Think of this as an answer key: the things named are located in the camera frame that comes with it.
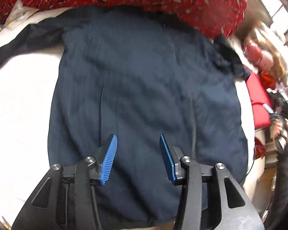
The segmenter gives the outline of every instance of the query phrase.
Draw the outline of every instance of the red cushion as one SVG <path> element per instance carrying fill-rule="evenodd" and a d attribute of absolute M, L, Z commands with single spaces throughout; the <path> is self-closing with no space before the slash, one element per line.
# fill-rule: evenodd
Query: red cushion
<path fill-rule="evenodd" d="M 246 81 L 246 86 L 252 103 L 255 130 L 270 126 L 270 115 L 262 105 L 268 104 L 271 106 L 271 101 L 268 93 L 260 83 L 259 77 L 251 72 L 250 77 Z"/>

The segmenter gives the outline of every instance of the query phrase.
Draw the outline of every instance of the screw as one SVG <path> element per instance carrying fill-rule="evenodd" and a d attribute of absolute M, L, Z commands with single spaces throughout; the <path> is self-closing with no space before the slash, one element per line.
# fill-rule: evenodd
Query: screw
<path fill-rule="evenodd" d="M 93 163 L 93 162 L 95 161 L 95 158 L 92 157 L 92 156 L 88 156 L 87 158 L 85 158 L 85 161 L 86 161 L 87 163 Z"/>
<path fill-rule="evenodd" d="M 182 161 L 184 161 L 186 163 L 191 162 L 191 157 L 189 157 L 189 156 L 183 156 L 181 159 L 182 159 Z"/>
<path fill-rule="evenodd" d="M 217 163 L 216 164 L 216 167 L 219 169 L 219 170 L 223 170 L 225 168 L 225 165 L 222 164 L 222 163 Z"/>
<path fill-rule="evenodd" d="M 53 170 L 59 170 L 61 168 L 61 165 L 56 163 L 54 165 L 51 166 Z"/>

